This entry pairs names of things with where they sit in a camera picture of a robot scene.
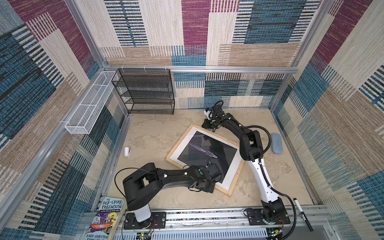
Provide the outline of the dark photo print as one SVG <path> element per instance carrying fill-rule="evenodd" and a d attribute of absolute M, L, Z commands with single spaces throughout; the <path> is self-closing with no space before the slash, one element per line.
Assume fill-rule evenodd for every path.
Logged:
<path fill-rule="evenodd" d="M 196 131 L 182 148 L 177 159 L 189 166 L 215 164 L 222 173 L 219 183 L 223 183 L 236 152 L 237 149 L 234 147 Z"/>

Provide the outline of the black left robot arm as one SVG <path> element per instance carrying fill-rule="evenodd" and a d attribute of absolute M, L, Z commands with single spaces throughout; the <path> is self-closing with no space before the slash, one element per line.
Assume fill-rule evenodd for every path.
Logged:
<path fill-rule="evenodd" d="M 123 168 L 114 176 L 114 184 L 126 199 L 128 217 L 124 217 L 124 230 L 164 228 L 157 217 L 152 216 L 150 201 L 164 189 L 186 187 L 191 192 L 213 193 L 216 183 L 224 178 L 219 167 L 207 162 L 205 165 L 185 165 L 181 170 L 157 168 L 147 163 L 141 168 Z"/>

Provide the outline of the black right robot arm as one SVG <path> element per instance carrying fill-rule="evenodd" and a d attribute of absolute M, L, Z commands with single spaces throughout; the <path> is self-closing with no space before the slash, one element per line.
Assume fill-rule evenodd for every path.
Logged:
<path fill-rule="evenodd" d="M 250 166 L 261 192 L 263 206 L 263 219 L 268 224 L 279 220 L 286 224 L 283 218 L 286 216 L 286 208 L 281 199 L 289 200 L 294 220 L 292 227 L 296 226 L 297 216 L 294 201 L 286 194 L 277 191 L 271 182 L 264 161 L 264 155 L 272 144 L 272 137 L 268 130 L 262 126 L 244 126 L 235 117 L 225 113 L 222 109 L 224 101 L 216 102 L 212 107 L 206 108 L 206 119 L 202 127 L 213 132 L 220 127 L 228 129 L 239 139 L 239 151 L 242 159 Z"/>

